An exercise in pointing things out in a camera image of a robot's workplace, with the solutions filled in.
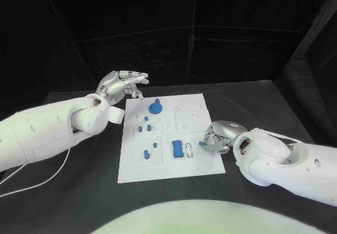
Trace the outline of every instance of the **blue object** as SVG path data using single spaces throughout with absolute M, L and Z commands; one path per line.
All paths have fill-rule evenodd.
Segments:
M 144 159 L 150 159 L 150 154 L 147 150 L 144 150 Z
M 181 147 L 183 143 L 181 143 L 181 141 L 176 140 L 176 141 L 171 142 L 171 144 L 173 144 L 173 157 L 174 158 L 176 157 L 183 157 L 184 154 L 183 154 L 183 147 Z
M 148 110 L 153 114 L 158 114 L 163 111 L 163 106 L 158 99 L 155 99 L 154 103 L 150 105 Z

